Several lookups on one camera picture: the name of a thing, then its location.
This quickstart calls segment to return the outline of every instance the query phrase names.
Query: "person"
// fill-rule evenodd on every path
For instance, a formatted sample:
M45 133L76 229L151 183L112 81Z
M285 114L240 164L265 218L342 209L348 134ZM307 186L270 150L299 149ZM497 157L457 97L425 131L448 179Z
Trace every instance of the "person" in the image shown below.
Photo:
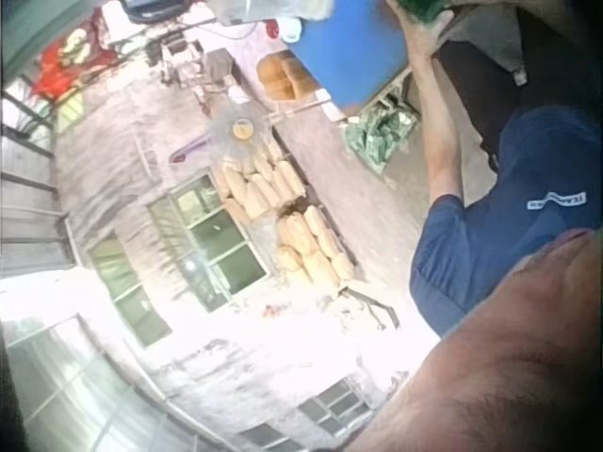
M603 450L601 234L523 259L345 452Z
M444 282L440 290L448 290L419 289L436 297L432 311L428 300L417 303L446 334L345 452L603 450L603 243L589 229L600 226L600 136L588 102L576 108L574 93L565 98L572 104L560 97L542 106L544 93L566 92L516 92L515 101L524 98L519 110L509 105L506 121L481 131L485 150L498 157L497 186L465 209L452 117L430 58L450 14L434 27L398 15L420 89L432 198L416 259L431 278L419 283ZM549 80L530 70L534 58L531 83ZM585 198L565 202L564 191L577 189ZM552 190L561 193L543 200Z
M482 137L497 181L464 205L461 153L432 54L453 17L415 23L388 0L404 29L419 91L431 207L411 268L419 312L451 331L523 257L573 228L601 226L601 107L596 65L519 8L528 83L468 42L437 56Z

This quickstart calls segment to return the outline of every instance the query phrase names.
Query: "navy blue shirt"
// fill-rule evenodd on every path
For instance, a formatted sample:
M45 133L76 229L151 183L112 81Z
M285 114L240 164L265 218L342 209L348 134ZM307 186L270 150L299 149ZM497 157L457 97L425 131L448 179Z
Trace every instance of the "navy blue shirt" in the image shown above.
M494 188L464 207L432 206L413 260L411 294L439 335L487 298L521 258L572 228L601 226L601 130L582 112L515 115L499 146Z

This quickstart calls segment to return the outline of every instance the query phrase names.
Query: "glass pane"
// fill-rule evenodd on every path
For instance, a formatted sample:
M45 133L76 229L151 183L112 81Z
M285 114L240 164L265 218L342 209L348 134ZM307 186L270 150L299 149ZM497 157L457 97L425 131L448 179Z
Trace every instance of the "glass pane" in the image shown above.
M24 418L97 353L76 319L9 348L8 361Z
M152 308L147 316L135 327L140 342L148 347L171 334L171 329L163 318Z
M214 452L219 451L220 447L201 436L197 437L197 450L195 452Z
M346 395L346 397L344 397L342 400L339 400L337 403L333 404L330 409L336 415L341 415L347 410L349 410L351 407L359 403L360 399L356 396L356 394L352 393Z
M193 436L178 427L170 419L166 419L161 432L158 433L154 452L190 452Z
M162 414L146 400L130 393L96 450L147 452L161 417Z
M299 452L303 450L299 444L293 440L286 440L284 443L276 444L274 447L269 447L270 452Z
M244 431L241 435L248 441L251 441L255 445L259 445L260 447L264 447L284 438L281 433L267 424L262 424L251 430Z
M247 245L225 257L214 267L228 282L228 291L233 295L266 276L266 271Z
M348 386L348 384L344 380L341 380L338 383L331 386L325 392L320 394L318 396L318 398L320 399L320 401L322 403L329 406L335 400L337 400L339 397L343 396L345 393L348 393L349 391L350 391L350 387Z
M128 386L97 360L27 425L33 450L90 450Z
M164 198L154 203L151 207L151 215L166 245L172 250L177 258L194 250L194 246L185 231L178 213L171 204L171 200Z
M318 422L327 416L327 412L314 400L310 399L300 405L300 410L314 422Z
M4 334L5 345L10 345L33 332L43 330L44 326L44 322L36 317L20 318L15 321L3 320L2 333Z
M220 195L208 176L178 192L174 198L182 219L188 226L199 221L221 205Z
M99 243L91 252L92 262L112 298L139 283L139 278L123 252L122 244L112 236Z
M225 210L191 229L206 261L211 261L243 241L243 235Z
M123 319L132 328L153 309L149 297L142 287L139 287L123 299L115 302L115 307L120 311Z
M183 276L188 281L188 287L210 313L226 304L228 299L220 291L220 285L215 277L209 275L205 269L200 253L190 254L178 266Z
M339 433L341 430L344 429L344 427L341 424L339 424L337 421L335 421L332 417L330 417L326 421L321 422L319 425L322 428L324 428L325 430L327 430L329 433L331 433L332 435L336 435L337 433Z
M341 418L341 420L348 426L352 422L354 422L356 419L358 419L361 416L364 416L368 412L370 412L370 408L367 406L366 403L363 403L359 407L354 408L351 412L349 412L348 414L343 416Z

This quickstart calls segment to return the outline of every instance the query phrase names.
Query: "concrete floor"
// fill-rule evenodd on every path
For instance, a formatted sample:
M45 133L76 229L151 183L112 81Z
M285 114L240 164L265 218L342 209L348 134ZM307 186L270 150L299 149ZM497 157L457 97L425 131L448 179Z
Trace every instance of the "concrete floor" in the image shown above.
M463 25L459 39L465 39L470 28ZM490 28L500 36L501 30L504 35L506 25L501 23ZM248 29L248 25L242 25L238 32L229 28L229 34L242 35ZM264 26L258 26L244 41L223 40L202 30L197 33L208 50L214 46L229 50L256 97L268 108L293 106L291 103L277 106L268 100L257 80L257 61L269 52L285 48L281 42L266 36ZM492 36L481 37L492 40ZM503 48L504 55L508 56L509 46ZM494 48L493 52L500 54L501 51ZM439 64L436 69L459 131L465 197L469 204L487 193L496 176L488 168L485 153L479 147L481 138L454 87ZM416 90L411 89L410 97L411 102L415 99L416 103ZM413 313L414 304L408 290L409 271L429 207L421 127L418 126L408 143L402 146L404 151L394 155L382 177L365 169L348 153L338 126L331 123L320 108L287 119L276 129L318 192L362 269L361 281L355 288L394 306L402 316L408 314L415 322L416 313Z

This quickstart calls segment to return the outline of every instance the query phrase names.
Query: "shoulder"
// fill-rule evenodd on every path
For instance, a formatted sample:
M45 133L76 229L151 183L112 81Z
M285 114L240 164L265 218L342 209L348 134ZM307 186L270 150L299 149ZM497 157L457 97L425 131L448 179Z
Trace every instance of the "shoulder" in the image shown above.
M457 298L470 279L470 253L463 202L452 195L439 198L416 248L410 290L419 312L440 335L466 315Z

